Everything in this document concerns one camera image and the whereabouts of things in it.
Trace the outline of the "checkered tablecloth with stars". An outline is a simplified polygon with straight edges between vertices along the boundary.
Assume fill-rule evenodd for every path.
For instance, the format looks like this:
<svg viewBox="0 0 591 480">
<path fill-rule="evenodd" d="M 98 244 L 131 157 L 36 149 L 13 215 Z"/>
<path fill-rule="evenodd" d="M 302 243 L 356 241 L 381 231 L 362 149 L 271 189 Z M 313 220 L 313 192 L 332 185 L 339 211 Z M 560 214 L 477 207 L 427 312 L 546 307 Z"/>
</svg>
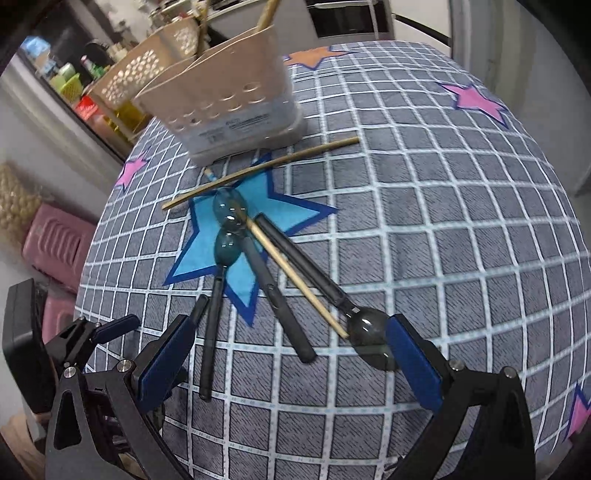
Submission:
<svg viewBox="0 0 591 480">
<path fill-rule="evenodd" d="M 432 47 L 337 45 L 290 57 L 307 119 L 306 149 L 353 146 L 249 179 L 240 193 L 353 302 L 405 315 L 470 369 L 517 370 L 538 458 L 574 425 L 590 392 L 590 252 L 553 166 L 519 120 Z M 218 225 L 211 201 L 165 201 L 266 153 L 196 167 L 152 121 L 106 202 L 76 311 L 126 314 L 141 327 L 98 347 L 113 368 L 211 291 Z M 382 479 L 430 419 L 400 372 L 374 369 L 276 272 L 317 352 L 298 360 L 266 297 L 239 261 L 228 273 L 212 397 L 201 400 L 204 345 L 166 402 L 163 437 L 196 479 Z"/>
</svg>

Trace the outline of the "chopstick in holder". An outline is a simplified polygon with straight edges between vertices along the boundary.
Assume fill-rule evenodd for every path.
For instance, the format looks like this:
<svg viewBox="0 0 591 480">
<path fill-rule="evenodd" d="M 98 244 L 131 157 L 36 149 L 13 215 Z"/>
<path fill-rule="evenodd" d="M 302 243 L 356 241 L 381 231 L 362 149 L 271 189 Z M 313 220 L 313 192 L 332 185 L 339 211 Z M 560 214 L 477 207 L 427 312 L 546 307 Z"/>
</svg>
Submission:
<svg viewBox="0 0 591 480">
<path fill-rule="evenodd" d="M 276 15 L 276 10 L 279 8 L 280 0 L 267 0 L 263 8 L 262 15 L 259 16 L 259 21 L 256 23 L 256 31 L 263 31 L 273 24 L 273 18 Z"/>
</svg>

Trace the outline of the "beige utensil holder caddy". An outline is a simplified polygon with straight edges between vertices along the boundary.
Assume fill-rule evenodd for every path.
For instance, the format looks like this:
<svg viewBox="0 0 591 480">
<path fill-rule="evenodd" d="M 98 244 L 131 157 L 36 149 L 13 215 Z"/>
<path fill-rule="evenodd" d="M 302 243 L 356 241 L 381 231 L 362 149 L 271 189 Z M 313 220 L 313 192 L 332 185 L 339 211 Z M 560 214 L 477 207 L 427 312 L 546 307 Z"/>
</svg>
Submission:
<svg viewBox="0 0 591 480">
<path fill-rule="evenodd" d="M 229 155 L 279 149 L 304 136 L 273 25 L 252 28 L 183 60 L 148 82 L 134 102 L 204 167 Z"/>
</svg>

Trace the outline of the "beige perforated storage rack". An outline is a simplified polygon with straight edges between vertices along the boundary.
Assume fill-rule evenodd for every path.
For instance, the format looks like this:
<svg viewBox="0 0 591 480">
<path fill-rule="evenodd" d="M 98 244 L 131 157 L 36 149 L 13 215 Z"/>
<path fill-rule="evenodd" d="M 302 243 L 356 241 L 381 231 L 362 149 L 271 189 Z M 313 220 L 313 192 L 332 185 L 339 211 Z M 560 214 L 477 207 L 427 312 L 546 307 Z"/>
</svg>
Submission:
<svg viewBox="0 0 591 480">
<path fill-rule="evenodd" d="M 198 32 L 193 17 L 159 28 L 95 81 L 87 95 L 117 110 L 165 69 L 192 57 L 197 52 Z"/>
</svg>

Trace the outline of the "pink plastic stool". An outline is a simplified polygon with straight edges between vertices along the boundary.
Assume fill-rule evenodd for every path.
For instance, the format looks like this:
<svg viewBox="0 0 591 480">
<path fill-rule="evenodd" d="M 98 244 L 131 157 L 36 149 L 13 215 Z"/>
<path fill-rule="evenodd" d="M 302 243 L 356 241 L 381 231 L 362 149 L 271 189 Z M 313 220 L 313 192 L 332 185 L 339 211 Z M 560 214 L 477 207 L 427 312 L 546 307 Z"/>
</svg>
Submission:
<svg viewBox="0 0 591 480">
<path fill-rule="evenodd" d="M 22 248 L 24 259 L 56 286 L 49 287 L 42 312 L 42 340 L 47 344 L 73 322 L 77 293 L 95 226 L 62 209 L 42 203 Z"/>
</svg>

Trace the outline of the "bamboo chopstick blue patterned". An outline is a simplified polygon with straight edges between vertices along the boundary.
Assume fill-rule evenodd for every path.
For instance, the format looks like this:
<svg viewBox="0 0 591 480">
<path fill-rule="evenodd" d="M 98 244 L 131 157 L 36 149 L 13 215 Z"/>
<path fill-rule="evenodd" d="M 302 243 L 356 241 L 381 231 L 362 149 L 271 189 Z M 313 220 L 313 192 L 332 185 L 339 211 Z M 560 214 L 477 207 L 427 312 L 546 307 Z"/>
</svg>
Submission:
<svg viewBox="0 0 591 480">
<path fill-rule="evenodd" d="M 208 167 L 204 169 L 204 172 L 207 177 L 211 179 L 211 181 L 217 180 L 211 169 Z M 320 314 L 322 318 L 324 318 L 325 321 L 329 323 L 329 326 L 331 326 L 332 329 L 338 333 L 339 337 L 342 339 L 348 339 L 349 334 L 346 333 L 345 328 L 342 327 L 339 321 L 336 320 L 334 316 L 332 316 L 331 312 L 329 312 L 329 310 L 325 308 L 324 305 L 322 305 L 322 302 L 318 300 L 315 294 L 312 293 L 311 289 L 308 288 L 307 283 L 301 279 L 296 270 L 290 266 L 290 263 L 288 263 L 287 260 L 283 258 L 280 250 L 273 245 L 273 242 L 270 241 L 270 238 L 263 233 L 263 230 L 256 225 L 256 222 L 254 222 L 252 218 L 249 217 L 246 211 L 242 211 L 240 210 L 239 206 L 235 206 L 235 213 L 233 213 L 233 217 L 235 218 L 235 221 L 239 221 L 239 226 L 235 228 L 235 231 L 242 232 L 245 229 L 249 230 L 249 232 L 252 233 L 252 236 L 256 238 L 257 241 L 259 241 L 261 246 L 263 246 L 263 249 L 266 250 L 266 252 L 269 253 L 271 257 L 273 257 L 273 260 L 276 262 L 277 266 L 279 266 L 280 269 L 286 273 L 291 282 L 293 282 L 294 285 L 297 286 L 297 289 L 300 290 L 302 294 L 304 294 L 304 297 L 308 299 L 308 302 L 310 302 L 311 306 L 313 306 L 315 310 L 318 311 L 318 314 Z"/>
</svg>

